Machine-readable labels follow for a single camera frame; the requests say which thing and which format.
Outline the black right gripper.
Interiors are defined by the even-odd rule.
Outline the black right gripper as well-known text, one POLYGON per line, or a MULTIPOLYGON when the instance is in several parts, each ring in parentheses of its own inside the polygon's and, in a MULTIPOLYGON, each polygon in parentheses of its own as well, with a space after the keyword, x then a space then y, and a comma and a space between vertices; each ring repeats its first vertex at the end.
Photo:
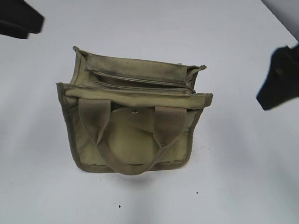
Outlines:
POLYGON ((271 110, 299 97, 299 46, 276 49, 268 75, 256 99, 263 110, 271 110))

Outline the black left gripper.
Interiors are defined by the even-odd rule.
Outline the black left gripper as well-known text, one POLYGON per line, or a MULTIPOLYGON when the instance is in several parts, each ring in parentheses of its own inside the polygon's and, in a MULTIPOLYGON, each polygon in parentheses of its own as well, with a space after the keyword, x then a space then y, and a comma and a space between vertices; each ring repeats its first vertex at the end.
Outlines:
POLYGON ((44 16, 24 0, 0 2, 0 34, 27 39, 29 34, 41 33, 44 16))

